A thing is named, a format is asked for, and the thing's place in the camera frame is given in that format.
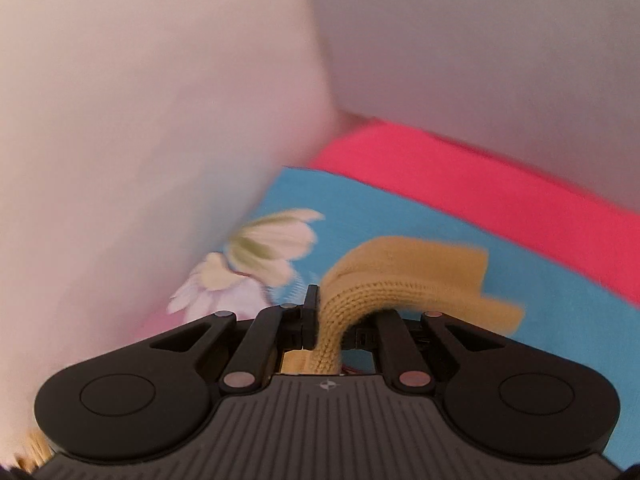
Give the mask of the yellow cable knit cardigan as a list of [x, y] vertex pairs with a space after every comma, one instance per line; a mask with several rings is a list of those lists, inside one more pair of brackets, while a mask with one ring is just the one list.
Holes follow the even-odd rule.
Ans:
[[347, 330], [390, 308], [440, 312], [500, 335], [520, 326], [524, 310], [486, 297], [488, 251], [460, 244], [380, 236], [352, 249], [324, 274], [318, 337], [311, 350], [286, 352], [283, 374], [336, 375]]

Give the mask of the pink floral bed sheet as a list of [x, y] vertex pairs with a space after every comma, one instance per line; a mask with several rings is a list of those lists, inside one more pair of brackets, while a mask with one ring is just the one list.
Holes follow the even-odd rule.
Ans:
[[387, 122], [285, 169], [138, 338], [217, 310], [299, 302], [341, 256], [406, 236], [483, 249], [478, 290], [524, 310], [519, 341], [598, 370], [622, 401], [608, 457], [639, 459], [639, 218], [557, 180]]

